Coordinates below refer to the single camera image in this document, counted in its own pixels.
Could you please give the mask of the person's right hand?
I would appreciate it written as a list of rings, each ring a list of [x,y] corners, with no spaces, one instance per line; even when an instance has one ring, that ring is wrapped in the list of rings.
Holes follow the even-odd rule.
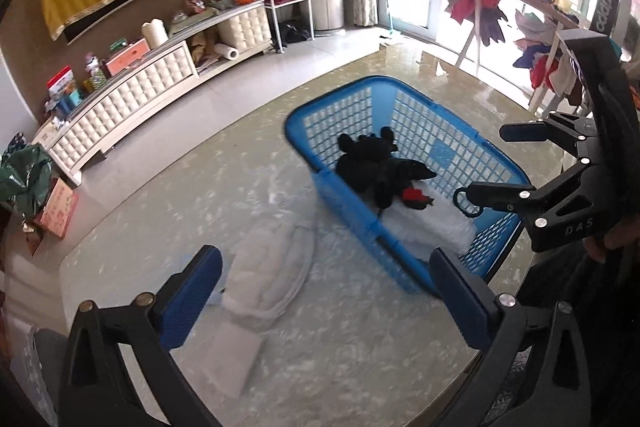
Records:
[[[594,261],[604,263],[606,254],[620,247],[638,245],[640,237],[640,217],[634,216],[617,223],[610,231],[606,232],[603,239],[587,237],[584,246],[587,255]]]

